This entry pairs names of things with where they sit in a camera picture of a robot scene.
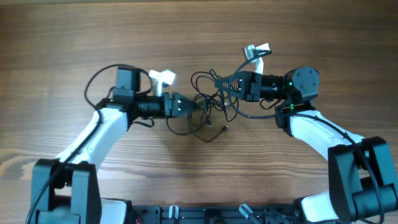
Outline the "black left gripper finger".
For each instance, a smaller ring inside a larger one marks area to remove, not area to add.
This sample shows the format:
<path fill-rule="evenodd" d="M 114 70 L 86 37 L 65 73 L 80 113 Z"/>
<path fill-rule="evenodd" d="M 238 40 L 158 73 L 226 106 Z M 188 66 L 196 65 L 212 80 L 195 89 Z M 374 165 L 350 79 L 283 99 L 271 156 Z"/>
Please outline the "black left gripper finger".
<path fill-rule="evenodd" d="M 187 98 L 186 96 L 178 94 L 178 107 L 179 108 L 195 108 L 196 103 L 194 101 L 192 101 L 191 99 Z"/>
<path fill-rule="evenodd" d="M 183 116 L 185 114 L 188 114 L 189 112 L 193 112 L 196 110 L 196 106 L 195 105 L 183 105 L 183 106 L 179 106 L 179 115 Z"/>

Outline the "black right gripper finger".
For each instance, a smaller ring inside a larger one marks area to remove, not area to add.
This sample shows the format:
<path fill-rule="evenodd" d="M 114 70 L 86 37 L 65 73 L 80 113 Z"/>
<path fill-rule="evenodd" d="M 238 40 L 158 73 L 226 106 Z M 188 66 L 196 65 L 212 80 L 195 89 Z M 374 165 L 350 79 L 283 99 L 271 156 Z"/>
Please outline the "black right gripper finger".
<path fill-rule="evenodd" d="M 225 93 L 229 93 L 230 96 L 234 96 L 236 98 L 244 98 L 244 88 L 242 88 L 241 84 L 232 84 L 229 87 L 228 83 L 217 84 L 217 88 L 220 91 Z"/>
<path fill-rule="evenodd" d="M 243 82 L 242 73 L 238 72 L 237 74 L 235 74 L 234 77 L 233 75 L 230 75 L 227 77 L 217 79 L 215 81 L 215 87 L 229 87 L 230 82 L 232 87 L 241 87 L 242 85 L 241 83 Z"/>

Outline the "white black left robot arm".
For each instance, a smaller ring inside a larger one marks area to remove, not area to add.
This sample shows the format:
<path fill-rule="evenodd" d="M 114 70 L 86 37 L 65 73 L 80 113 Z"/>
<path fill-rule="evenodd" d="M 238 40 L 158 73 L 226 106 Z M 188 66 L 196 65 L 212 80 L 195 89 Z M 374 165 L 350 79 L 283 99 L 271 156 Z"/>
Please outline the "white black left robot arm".
<path fill-rule="evenodd" d="M 131 201 L 103 198 L 97 171 L 113 145 L 133 124 L 178 118 L 197 108 L 179 93 L 164 93 L 170 70 L 149 72 L 116 64 L 116 84 L 99 103 L 81 134 L 54 159 L 39 159 L 32 171 L 26 223 L 140 223 Z"/>

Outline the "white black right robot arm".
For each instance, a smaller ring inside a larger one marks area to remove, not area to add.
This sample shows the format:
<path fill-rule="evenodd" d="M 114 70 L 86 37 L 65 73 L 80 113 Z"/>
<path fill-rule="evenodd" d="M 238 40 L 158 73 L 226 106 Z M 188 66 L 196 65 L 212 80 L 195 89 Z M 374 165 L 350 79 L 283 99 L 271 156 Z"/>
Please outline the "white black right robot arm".
<path fill-rule="evenodd" d="M 328 163 L 326 192 L 294 202 L 291 223 L 367 223 L 397 210 L 397 174 L 388 143 L 364 138 L 327 120 L 312 104 L 318 71 L 300 67 L 283 76 L 236 72 L 215 81 L 221 97 L 246 102 L 275 101 L 279 128 L 316 150 Z"/>

